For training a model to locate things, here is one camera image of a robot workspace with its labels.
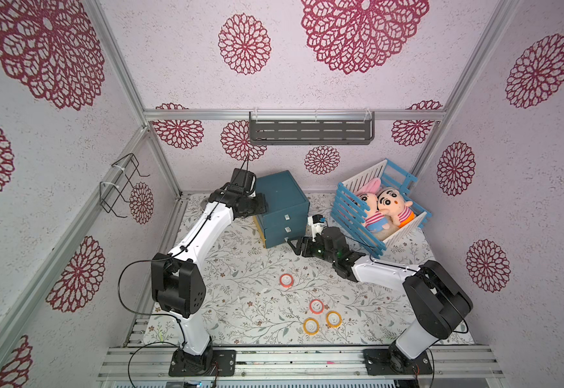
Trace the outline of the teal drawer cabinet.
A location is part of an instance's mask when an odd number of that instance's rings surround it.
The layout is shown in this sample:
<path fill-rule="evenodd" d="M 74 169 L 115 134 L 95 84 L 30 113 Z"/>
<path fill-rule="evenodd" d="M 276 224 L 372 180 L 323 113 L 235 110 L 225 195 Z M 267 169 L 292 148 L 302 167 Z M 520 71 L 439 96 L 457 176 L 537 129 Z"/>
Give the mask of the teal drawer cabinet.
<path fill-rule="evenodd" d="M 255 218 L 266 249 L 305 235 L 310 203 L 290 171 L 257 178 L 255 191 L 267 203 Z"/>

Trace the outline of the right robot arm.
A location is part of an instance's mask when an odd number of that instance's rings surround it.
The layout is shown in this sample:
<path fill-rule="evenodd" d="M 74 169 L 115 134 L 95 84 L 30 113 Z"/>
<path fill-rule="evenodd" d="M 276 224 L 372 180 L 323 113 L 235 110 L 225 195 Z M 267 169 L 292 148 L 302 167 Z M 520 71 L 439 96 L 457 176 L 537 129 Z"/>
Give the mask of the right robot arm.
<path fill-rule="evenodd" d="M 367 372 L 384 374 L 430 374 L 431 347 L 448 339 L 474 308 L 470 297 L 449 272 L 435 260 L 421 265 L 382 262 L 351 249 L 338 227 L 326 227 L 313 237 L 288 239 L 295 255 L 331 264 L 337 275 L 355 283 L 367 283 L 405 293 L 414 321 L 386 350 L 365 352 Z"/>

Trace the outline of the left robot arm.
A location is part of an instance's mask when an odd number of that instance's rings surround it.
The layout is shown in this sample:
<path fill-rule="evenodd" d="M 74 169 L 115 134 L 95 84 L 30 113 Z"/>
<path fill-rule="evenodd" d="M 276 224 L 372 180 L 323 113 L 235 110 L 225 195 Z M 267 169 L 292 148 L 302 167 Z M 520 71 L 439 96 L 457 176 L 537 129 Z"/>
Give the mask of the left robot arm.
<path fill-rule="evenodd" d="M 172 358 L 171 376 L 205 374 L 214 368 L 212 337 L 200 313 L 207 294 L 200 267 L 233 221 L 266 212 L 262 193 L 218 189 L 210 195 L 202 215 L 183 240 L 170 252 L 158 253 L 152 259 L 152 298 L 177 321 L 182 333 Z"/>

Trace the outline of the red tape roll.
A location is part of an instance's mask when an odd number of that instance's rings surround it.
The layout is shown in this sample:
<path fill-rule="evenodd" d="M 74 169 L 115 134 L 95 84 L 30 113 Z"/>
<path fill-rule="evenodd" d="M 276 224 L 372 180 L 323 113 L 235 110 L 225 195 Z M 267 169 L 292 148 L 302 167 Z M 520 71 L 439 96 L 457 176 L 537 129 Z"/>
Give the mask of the red tape roll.
<path fill-rule="evenodd" d="M 283 288 L 289 289 L 294 285 L 294 277 L 289 273 L 283 273 L 280 276 L 279 283 Z"/>
<path fill-rule="evenodd" d="M 313 299 L 309 303 L 309 310 L 314 315 L 320 315 L 325 310 L 325 307 L 320 299 Z"/>

